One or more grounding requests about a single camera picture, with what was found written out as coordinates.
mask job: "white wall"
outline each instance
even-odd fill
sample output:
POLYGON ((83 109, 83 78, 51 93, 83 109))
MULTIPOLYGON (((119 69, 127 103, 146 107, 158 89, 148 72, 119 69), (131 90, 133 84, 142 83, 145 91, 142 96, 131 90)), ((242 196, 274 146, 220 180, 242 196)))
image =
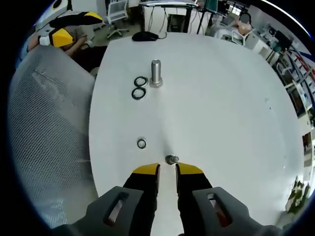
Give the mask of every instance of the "white wall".
MULTIPOLYGON (((283 24, 277 21, 275 18, 269 16, 267 13, 261 11, 259 8, 251 5, 248 9, 248 12, 252 16, 252 26, 256 29, 260 29, 262 25, 270 23, 272 27, 276 30, 280 30, 288 38, 293 39, 298 45, 296 49, 300 52, 310 54, 309 50, 303 45, 303 43, 283 24)), ((315 66, 315 63, 306 59, 306 61, 311 65, 315 66)))
POLYGON ((129 7, 135 7, 139 5, 140 0, 129 0, 128 1, 128 6, 129 7))
POLYGON ((106 17, 105 0, 72 0, 74 11, 92 11, 103 19, 106 17))

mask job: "window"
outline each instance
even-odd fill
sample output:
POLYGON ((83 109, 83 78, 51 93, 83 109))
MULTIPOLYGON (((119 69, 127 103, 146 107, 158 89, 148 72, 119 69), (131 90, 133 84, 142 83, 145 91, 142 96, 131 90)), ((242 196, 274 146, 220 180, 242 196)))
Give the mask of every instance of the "window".
POLYGON ((241 9, 234 7, 232 13, 239 16, 241 14, 241 11, 242 11, 241 9))
POLYGON ((240 15, 241 14, 241 9, 237 8, 237 7, 233 7, 232 5, 230 5, 229 9, 228 9, 229 12, 232 12, 233 14, 235 15, 240 15))

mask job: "white table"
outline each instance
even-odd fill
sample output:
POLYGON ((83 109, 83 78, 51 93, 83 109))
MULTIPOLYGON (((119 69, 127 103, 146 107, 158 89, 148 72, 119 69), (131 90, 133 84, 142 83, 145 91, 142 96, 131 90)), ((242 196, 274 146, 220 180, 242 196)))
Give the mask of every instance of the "white table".
POLYGON ((279 53, 274 52, 273 49, 267 45, 267 40, 260 37, 256 31, 248 35, 245 47, 260 54, 264 59, 268 59, 270 66, 273 66, 280 56, 279 53))
MULTIPOLYGON (((111 41, 94 87, 89 136, 99 196, 122 186, 135 168, 174 153, 246 204, 252 218, 275 224, 303 174, 298 119, 276 73, 260 55, 208 36, 111 41), (133 81, 151 76, 153 59, 161 60, 164 84, 146 86, 147 96, 133 100, 133 81), (139 137, 146 149, 137 147, 139 137)), ((163 164, 161 171, 151 235, 183 233, 175 170, 163 164), (169 229, 158 227, 167 220, 169 229)))

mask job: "black rubber o-ring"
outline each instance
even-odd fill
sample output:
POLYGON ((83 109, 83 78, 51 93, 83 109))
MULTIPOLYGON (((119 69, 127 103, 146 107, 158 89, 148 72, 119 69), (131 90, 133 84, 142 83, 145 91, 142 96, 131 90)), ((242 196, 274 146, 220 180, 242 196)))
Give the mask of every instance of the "black rubber o-ring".
POLYGON ((147 94, 147 91, 146 91, 145 88, 137 87, 137 88, 135 88, 135 89, 132 91, 131 96, 132 96, 132 98, 133 98, 134 100, 140 100, 140 99, 144 98, 144 96, 145 96, 146 94, 147 94), (135 93, 136 93, 138 90, 143 91, 143 95, 142 95, 141 97, 136 97, 136 96, 135 96, 135 93))
POLYGON ((138 148, 140 148, 140 149, 145 149, 146 147, 147 147, 147 141, 145 140, 145 139, 139 139, 138 141, 137 141, 137 146, 138 146, 138 148), (140 146, 140 142, 144 142, 145 143, 145 145, 143 146, 143 147, 141 147, 140 146))
POLYGON ((133 84, 137 87, 137 88, 143 88, 145 87, 147 84, 149 83, 149 79, 147 77, 143 77, 143 76, 139 76, 137 78, 134 79, 133 84), (139 79, 144 79, 144 83, 143 84, 138 84, 138 80, 139 79))

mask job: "white office chair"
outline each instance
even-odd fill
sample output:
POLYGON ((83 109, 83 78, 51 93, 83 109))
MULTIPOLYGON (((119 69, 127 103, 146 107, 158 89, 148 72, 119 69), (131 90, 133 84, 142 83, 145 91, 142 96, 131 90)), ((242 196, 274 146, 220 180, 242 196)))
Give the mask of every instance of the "white office chair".
POLYGON ((94 83, 61 49, 40 45, 10 83, 12 159, 28 198, 51 228, 79 220, 97 199, 88 137, 94 83))
POLYGON ((249 34, 251 34, 252 32, 255 31, 255 28, 253 28, 251 31, 249 31, 247 34, 245 35, 241 35, 238 30, 232 30, 232 42, 245 46, 245 41, 246 38, 249 34))
MULTIPOLYGON (((111 2, 109 3, 108 7, 108 15, 107 20, 110 25, 113 24, 115 21, 123 20, 128 17, 126 6, 128 1, 127 0, 120 0, 117 2, 111 2)), ((118 29, 116 26, 114 26, 114 31, 112 31, 108 36, 107 39, 109 39, 113 34, 118 33, 120 36, 122 35, 123 31, 129 31, 128 29, 118 29)))

